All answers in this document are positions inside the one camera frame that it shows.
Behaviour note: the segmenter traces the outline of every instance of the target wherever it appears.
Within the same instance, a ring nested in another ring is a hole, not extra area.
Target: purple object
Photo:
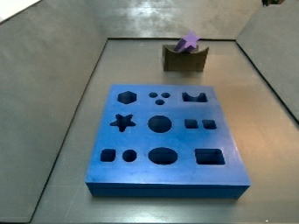
[[[174,48],[174,50],[178,53],[192,53],[193,50],[197,48],[197,41],[201,39],[200,36],[196,35],[196,33],[193,31],[190,31],[189,35],[185,36],[177,47]]]

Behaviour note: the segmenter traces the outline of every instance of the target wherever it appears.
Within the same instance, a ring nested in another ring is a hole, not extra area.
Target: gray wall
[[[237,39],[261,0],[89,0],[111,38]]]
[[[0,221],[33,217],[107,42],[98,22],[87,1],[49,0],[0,25]]]
[[[299,121],[298,12],[298,0],[261,9],[238,37],[238,44]]]

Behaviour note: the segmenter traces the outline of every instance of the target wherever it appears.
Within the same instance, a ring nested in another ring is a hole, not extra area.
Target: square hole
[[[202,120],[202,123],[206,130],[216,130],[218,128],[214,120]]]
[[[200,165],[225,165],[225,157],[220,149],[196,149],[197,163]]]
[[[200,128],[198,121],[194,119],[185,119],[185,127],[186,129],[198,129]]]
[[[103,150],[101,152],[101,161],[102,162],[114,162],[117,159],[117,150]]]

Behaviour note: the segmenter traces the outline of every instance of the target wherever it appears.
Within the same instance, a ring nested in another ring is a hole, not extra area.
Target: gray floor
[[[35,223],[298,222],[298,125],[236,42],[210,47],[204,73],[163,71],[162,40],[110,40],[58,164]],[[192,84],[216,87],[253,186],[238,201],[93,198],[85,184],[90,153],[110,85]]]

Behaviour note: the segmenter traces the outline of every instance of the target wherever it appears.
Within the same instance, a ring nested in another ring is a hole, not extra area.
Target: shape sorter board
[[[94,196],[240,198],[250,179],[213,87],[111,86],[86,183]]]

